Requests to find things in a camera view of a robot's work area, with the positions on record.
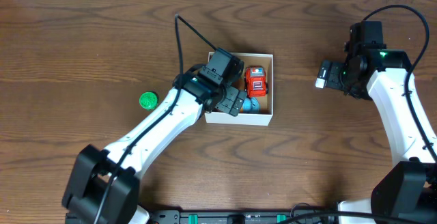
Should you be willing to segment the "orange blue toy duck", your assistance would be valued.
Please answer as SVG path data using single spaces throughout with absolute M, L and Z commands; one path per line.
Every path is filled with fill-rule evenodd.
M 260 104 L 256 97 L 245 98 L 243 105 L 240 108 L 241 113 L 258 114 L 260 112 Z

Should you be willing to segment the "red toy fire truck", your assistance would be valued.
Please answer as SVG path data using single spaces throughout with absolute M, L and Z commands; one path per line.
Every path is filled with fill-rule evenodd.
M 244 73 L 244 88 L 249 98 L 268 94 L 266 71 L 261 66 L 249 66 Z

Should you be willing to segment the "green ridged round toy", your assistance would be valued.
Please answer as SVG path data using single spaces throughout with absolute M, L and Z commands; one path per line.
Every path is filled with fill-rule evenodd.
M 155 92 L 145 92 L 141 94 L 139 104 L 145 110 L 154 110 L 158 106 L 158 95 Z

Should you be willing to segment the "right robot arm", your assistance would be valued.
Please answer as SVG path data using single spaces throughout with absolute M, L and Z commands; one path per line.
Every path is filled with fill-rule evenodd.
M 435 223 L 436 161 L 420 131 L 432 143 L 436 135 L 421 106 L 414 78 L 407 75 L 411 68 L 407 54 L 387 49 L 380 21 L 352 25 L 345 51 L 344 63 L 322 62 L 315 85 L 375 103 L 389 140 L 393 168 L 371 197 L 341 201 L 338 210 Z

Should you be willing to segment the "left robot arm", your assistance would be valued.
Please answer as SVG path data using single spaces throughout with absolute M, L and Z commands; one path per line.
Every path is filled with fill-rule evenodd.
M 161 104 L 138 126 L 103 150 L 78 154 L 61 204 L 79 223 L 147 223 L 139 205 L 141 180 L 159 154 L 205 112 L 237 116 L 246 92 L 233 84 L 244 62 L 218 48 L 207 64 L 176 76 Z

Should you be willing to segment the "white cardboard box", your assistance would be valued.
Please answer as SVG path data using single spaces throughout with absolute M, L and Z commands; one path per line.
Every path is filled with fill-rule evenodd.
M 259 113 L 239 113 L 236 117 L 220 111 L 206 113 L 206 122 L 213 124 L 238 124 L 238 125 L 269 125 L 273 116 L 274 105 L 274 65 L 273 55 L 259 53 L 232 53 L 244 62 L 244 67 L 261 66 L 266 71 L 268 94 L 259 97 Z

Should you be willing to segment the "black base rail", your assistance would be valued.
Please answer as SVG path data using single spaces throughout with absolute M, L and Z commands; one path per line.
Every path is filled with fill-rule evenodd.
M 262 224 L 279 223 L 317 210 L 297 209 L 291 212 L 185 212 L 161 210 L 150 214 L 147 224 Z

